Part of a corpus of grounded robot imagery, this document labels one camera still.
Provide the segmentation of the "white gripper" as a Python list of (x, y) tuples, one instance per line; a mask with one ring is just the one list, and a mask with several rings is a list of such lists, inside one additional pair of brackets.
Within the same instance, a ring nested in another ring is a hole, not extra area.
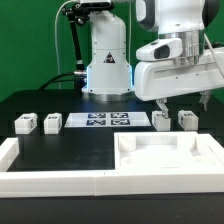
[(143, 101), (156, 100), (167, 119), (166, 98), (202, 91), (199, 103), (206, 110), (211, 97), (209, 90), (224, 87), (224, 77), (211, 51), (205, 50), (199, 63), (192, 66), (176, 67), (172, 60), (140, 62), (135, 68), (134, 85), (136, 96)]

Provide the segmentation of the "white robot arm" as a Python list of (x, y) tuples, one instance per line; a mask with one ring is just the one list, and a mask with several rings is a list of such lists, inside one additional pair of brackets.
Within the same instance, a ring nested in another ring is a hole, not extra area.
[[(125, 23), (110, 12), (131, 1), (139, 25), (158, 34), (136, 51), (135, 67), (126, 60)], [(224, 87), (224, 47), (213, 48), (204, 33), (219, 8), (220, 0), (69, 0), (62, 12), (70, 26), (91, 24), (92, 61), (85, 66), (76, 55), (78, 69), (87, 71), (83, 94), (112, 100), (134, 92), (155, 100), (163, 117), (168, 97), (199, 92), (205, 104), (212, 90)]]

